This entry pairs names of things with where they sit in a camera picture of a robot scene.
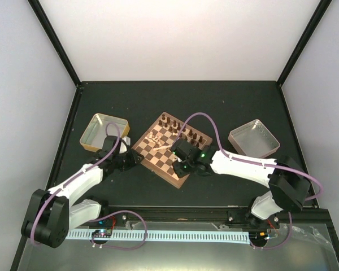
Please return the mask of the light wooden king piece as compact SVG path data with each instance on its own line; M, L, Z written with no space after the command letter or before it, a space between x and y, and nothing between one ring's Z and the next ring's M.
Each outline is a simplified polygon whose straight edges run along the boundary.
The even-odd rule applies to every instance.
M159 147L154 147L153 150L154 151L160 151L160 150L168 150L169 148L171 148L171 145L163 145L163 146L159 146Z

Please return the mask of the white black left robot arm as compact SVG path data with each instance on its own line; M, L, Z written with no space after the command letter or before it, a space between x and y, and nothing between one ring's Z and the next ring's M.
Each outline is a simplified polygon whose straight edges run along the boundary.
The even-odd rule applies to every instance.
M127 171L143 159L125 138L108 135L102 148L75 174L57 186L38 189L32 194L21 234L34 244L57 248L71 230L86 222L106 224L110 211L100 201L85 199L79 203L78 200L115 170Z

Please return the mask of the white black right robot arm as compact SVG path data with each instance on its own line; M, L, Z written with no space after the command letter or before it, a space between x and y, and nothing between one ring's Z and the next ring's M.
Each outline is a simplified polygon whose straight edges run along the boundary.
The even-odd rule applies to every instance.
M235 224L259 228L272 215L282 211L298 213L303 209L310 181L295 168L296 164L290 158L251 158L214 146L199 148L184 139L178 139L170 150L176 156L172 166L180 178L191 173L199 176L230 175L268 189L251 201L244 217L235 219Z

